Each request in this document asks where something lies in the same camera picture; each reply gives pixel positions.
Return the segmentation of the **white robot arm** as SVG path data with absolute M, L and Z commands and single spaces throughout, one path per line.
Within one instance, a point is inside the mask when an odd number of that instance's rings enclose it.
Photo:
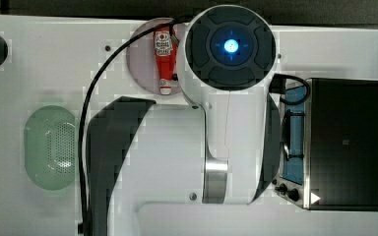
M 248 205 L 261 193 L 277 43 L 241 6 L 197 15 L 176 58 L 185 103 L 121 96 L 89 123 L 85 236 L 140 236 L 147 204 Z

